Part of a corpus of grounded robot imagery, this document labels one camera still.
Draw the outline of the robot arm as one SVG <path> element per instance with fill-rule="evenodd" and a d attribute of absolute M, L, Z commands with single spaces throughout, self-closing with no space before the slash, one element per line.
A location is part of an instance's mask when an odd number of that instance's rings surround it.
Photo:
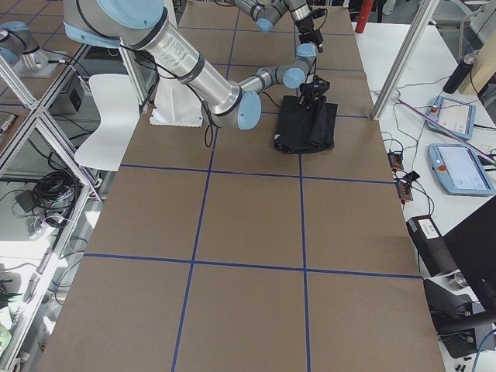
<path fill-rule="evenodd" d="M 313 43 L 319 53 L 323 52 L 323 37 L 320 31 L 322 26 L 316 27 L 314 20 L 326 17 L 326 9 L 314 9 L 308 1 L 300 0 L 271 1 L 269 5 L 252 0 L 233 0 L 228 3 L 247 14 L 262 33 L 269 33 L 288 14 L 298 30 L 300 43 Z"/>
<path fill-rule="evenodd" d="M 260 93 L 276 84 L 296 89 L 314 74 L 323 38 L 305 1 L 274 1 L 270 7 L 255 1 L 234 1 L 233 5 L 265 33 L 290 14 L 301 41 L 294 62 L 262 67 L 241 82 L 228 81 L 172 25 L 162 1 L 65 1 L 64 28 L 79 43 L 145 50 L 159 68 L 204 102 L 212 125 L 248 130 L 260 120 Z"/>

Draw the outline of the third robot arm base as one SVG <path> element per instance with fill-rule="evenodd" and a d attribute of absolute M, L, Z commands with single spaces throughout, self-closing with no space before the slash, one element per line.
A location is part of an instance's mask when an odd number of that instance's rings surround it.
<path fill-rule="evenodd" d="M 58 64 L 21 21 L 1 24 L 1 56 L 21 78 L 50 78 Z"/>

